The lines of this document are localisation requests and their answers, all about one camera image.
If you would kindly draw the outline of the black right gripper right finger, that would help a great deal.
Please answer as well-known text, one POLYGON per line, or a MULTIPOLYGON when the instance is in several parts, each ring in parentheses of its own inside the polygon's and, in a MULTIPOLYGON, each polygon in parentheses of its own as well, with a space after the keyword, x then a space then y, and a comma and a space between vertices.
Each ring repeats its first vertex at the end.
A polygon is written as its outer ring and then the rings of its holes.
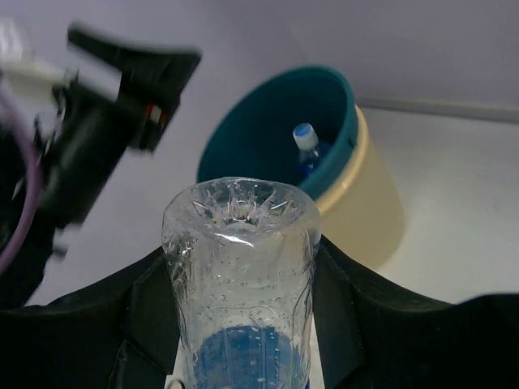
POLYGON ((327 388, 515 388, 518 297, 449 304, 405 289, 328 239, 313 311, 327 388))

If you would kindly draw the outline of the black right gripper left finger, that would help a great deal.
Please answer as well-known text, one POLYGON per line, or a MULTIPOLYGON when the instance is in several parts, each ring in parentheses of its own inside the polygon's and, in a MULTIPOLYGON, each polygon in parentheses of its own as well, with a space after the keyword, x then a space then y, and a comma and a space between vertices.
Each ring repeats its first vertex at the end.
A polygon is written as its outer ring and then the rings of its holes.
POLYGON ((1 312, 3 388, 162 388, 179 329, 163 250, 47 306, 1 312))

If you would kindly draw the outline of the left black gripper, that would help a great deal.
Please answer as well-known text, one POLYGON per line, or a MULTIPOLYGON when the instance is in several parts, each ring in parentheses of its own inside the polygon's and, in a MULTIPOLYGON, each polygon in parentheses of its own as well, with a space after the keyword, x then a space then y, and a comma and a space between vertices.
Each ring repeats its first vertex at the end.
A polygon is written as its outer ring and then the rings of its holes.
POLYGON ((128 148, 156 150, 202 58, 194 47, 130 45, 90 28, 69 28, 67 41, 121 79, 114 99, 78 77, 52 87, 64 117, 41 164, 45 190, 37 212, 56 229, 85 221, 128 148))

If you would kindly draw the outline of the blue label clear bottle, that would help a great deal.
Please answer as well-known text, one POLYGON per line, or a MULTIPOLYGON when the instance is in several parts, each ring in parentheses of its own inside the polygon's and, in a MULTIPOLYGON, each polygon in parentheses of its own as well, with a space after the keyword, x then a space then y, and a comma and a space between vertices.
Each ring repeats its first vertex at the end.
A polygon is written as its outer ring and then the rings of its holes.
POLYGON ((187 388, 306 388, 320 212, 295 186, 195 184, 162 220, 187 388))

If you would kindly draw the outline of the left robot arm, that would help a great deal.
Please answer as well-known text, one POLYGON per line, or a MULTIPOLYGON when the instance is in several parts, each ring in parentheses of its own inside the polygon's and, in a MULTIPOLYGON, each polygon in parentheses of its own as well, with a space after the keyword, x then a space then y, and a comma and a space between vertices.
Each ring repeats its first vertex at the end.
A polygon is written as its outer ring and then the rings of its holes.
POLYGON ((1 24, 1 385, 162 388, 179 331, 161 250, 48 305, 29 299, 66 254, 55 234, 86 220, 125 151, 156 150, 202 54, 79 24, 67 41, 120 73, 116 97, 1 24))

